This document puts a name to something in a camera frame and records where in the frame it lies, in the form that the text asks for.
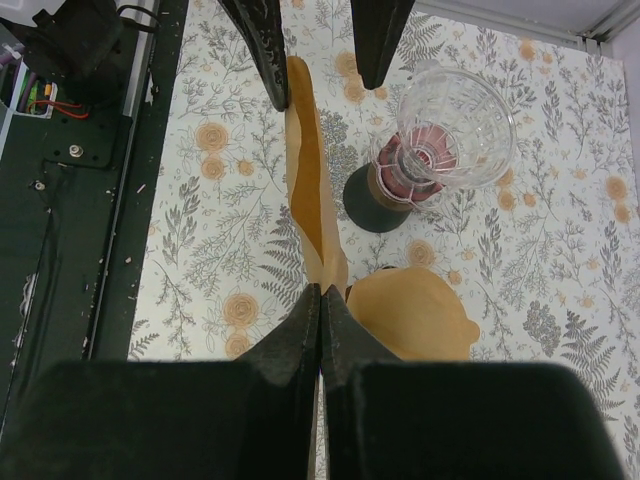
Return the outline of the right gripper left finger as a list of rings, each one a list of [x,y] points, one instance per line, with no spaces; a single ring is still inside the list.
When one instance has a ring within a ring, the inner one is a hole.
[[[67,362],[1,442],[5,479],[307,479],[320,288],[233,361]]]

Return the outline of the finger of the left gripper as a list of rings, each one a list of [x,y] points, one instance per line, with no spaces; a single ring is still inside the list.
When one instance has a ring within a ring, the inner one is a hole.
[[[351,0],[358,73],[367,90],[384,83],[414,0]]]
[[[277,111],[289,104],[286,50],[278,0],[220,0],[244,39],[265,90]]]

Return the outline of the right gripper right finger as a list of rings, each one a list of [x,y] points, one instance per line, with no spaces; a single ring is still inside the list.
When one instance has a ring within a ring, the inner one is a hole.
[[[332,479],[620,479],[581,381],[551,363],[405,362],[322,297]]]

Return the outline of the brown paper coffee filter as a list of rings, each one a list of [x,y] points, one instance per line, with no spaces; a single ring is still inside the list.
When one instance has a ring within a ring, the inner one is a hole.
[[[356,281],[347,306],[403,360],[467,361],[480,337],[454,290],[421,267],[381,269]]]

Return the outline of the clear glass cup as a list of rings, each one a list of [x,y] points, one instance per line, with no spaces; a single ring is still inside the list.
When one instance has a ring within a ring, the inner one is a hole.
[[[491,185],[516,146],[500,93],[478,75],[434,62],[401,94],[395,132],[373,160],[376,183],[390,200],[419,207],[440,192]]]

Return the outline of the red topped dark flask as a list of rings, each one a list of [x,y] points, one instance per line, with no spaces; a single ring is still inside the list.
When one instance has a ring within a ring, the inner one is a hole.
[[[343,189],[348,217],[373,233],[390,232],[415,211],[433,211],[450,190],[430,177],[449,173],[457,159],[439,127],[418,127],[405,145],[396,132],[385,138],[375,135],[367,163],[358,168]]]

